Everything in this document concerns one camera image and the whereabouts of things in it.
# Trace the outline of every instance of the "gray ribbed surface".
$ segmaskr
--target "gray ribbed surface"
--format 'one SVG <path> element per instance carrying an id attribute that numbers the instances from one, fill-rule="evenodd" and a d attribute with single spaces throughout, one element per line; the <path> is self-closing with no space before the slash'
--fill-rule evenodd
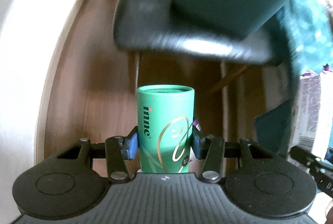
<path id="1" fill-rule="evenodd" d="M 314 224 L 308 215 L 289 220 L 268 220 L 252 216 L 232 204 L 221 187 L 205 184 L 192 173 L 140 173 L 123 185 L 114 185 L 92 210 L 66 220 L 39 220 L 22 216 L 15 224 L 111 224 L 111 223 L 241 223 Z"/>

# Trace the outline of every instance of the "wooden floor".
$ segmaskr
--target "wooden floor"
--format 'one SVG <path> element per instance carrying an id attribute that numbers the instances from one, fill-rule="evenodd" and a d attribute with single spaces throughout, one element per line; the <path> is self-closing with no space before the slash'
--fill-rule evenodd
<path id="1" fill-rule="evenodd" d="M 85 0 L 61 54 L 48 108 L 45 157 L 81 137 L 103 142 L 127 135 L 137 125 L 133 90 L 133 56 L 116 49 L 112 20 L 117 0 Z M 145 53 L 139 86 L 157 83 L 189 85 L 195 89 L 195 115 L 205 134 L 222 134 L 221 92 L 206 91 L 220 80 L 220 62 L 185 56 Z M 105 175 L 105 162 L 96 161 Z M 131 173 L 138 159 L 128 163 Z"/>

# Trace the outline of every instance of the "green canister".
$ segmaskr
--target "green canister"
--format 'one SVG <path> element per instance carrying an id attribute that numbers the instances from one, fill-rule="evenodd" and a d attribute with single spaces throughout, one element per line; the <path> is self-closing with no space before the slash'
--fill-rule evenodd
<path id="1" fill-rule="evenodd" d="M 188 172 L 194 89 L 148 85 L 138 88 L 137 100 L 142 172 Z"/>

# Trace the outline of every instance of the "blue fabric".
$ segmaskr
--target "blue fabric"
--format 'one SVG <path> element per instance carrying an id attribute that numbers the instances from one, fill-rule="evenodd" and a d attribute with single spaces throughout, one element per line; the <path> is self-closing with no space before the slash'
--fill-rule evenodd
<path id="1" fill-rule="evenodd" d="M 290 99 L 276 109 L 255 119 L 258 142 L 283 157 L 291 134 L 291 109 L 299 77 L 307 70 L 320 73 L 323 65 L 333 65 L 332 32 L 325 7 L 318 0 L 290 0 L 272 18 L 270 28 L 276 49 L 288 47 L 284 61 L 289 66 Z"/>

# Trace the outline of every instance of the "teal patterned cloth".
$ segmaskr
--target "teal patterned cloth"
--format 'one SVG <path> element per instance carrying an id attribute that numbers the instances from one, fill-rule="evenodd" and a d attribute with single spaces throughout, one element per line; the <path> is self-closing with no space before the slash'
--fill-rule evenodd
<path id="1" fill-rule="evenodd" d="M 291 133 L 291 109 L 299 77 L 307 70 L 320 73 L 333 65 L 332 32 L 325 6 L 318 0 L 290 0 L 272 19 L 277 48 L 288 47 L 284 61 L 289 65 L 290 99 L 255 119 L 258 142 L 285 157 Z"/>

